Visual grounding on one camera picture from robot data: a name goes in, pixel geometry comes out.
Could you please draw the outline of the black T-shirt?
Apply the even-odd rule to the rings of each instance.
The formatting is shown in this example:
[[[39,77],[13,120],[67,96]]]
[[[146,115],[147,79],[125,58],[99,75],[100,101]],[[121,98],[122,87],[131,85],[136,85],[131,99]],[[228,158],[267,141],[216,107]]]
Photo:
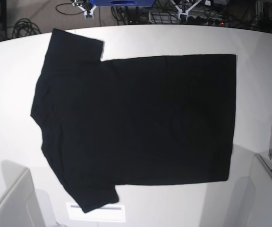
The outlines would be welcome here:
[[[228,180],[236,55],[101,61],[103,47],[54,29],[31,109],[44,156],[83,212],[117,203],[117,185]]]

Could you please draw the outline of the black power strip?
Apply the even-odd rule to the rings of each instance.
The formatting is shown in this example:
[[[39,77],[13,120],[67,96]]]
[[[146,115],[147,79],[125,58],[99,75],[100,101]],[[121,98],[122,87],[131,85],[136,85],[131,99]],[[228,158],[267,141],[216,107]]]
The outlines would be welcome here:
[[[201,16],[189,16],[185,24],[196,26],[226,26],[224,20],[220,18]]]

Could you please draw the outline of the blue box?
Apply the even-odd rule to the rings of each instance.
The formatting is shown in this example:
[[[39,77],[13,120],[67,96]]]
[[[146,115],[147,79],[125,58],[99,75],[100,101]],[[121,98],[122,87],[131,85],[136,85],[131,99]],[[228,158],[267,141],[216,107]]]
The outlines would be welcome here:
[[[107,6],[138,6],[151,7],[155,0],[91,0],[90,3],[98,7]]]

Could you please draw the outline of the left grey desk partition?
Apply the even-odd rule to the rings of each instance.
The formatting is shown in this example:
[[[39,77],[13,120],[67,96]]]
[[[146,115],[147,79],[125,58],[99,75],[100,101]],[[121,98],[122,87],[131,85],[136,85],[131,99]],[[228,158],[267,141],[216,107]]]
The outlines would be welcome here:
[[[0,227],[56,227],[48,194],[34,187],[30,169],[0,161]]]

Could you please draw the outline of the grey desk partition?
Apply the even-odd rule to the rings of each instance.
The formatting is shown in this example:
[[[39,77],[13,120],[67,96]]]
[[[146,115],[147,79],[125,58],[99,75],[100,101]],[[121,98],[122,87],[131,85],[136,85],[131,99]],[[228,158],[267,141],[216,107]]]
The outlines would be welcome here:
[[[256,154],[239,209],[237,227],[272,227],[272,171]]]
[[[34,187],[30,169],[0,161],[0,227],[56,227],[48,194]]]

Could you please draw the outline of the right grey desk partition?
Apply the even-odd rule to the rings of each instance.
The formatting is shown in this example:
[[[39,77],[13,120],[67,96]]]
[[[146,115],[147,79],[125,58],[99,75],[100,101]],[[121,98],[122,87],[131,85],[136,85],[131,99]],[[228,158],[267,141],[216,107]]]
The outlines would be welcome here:
[[[256,154],[239,209],[237,227],[272,227],[272,171]]]

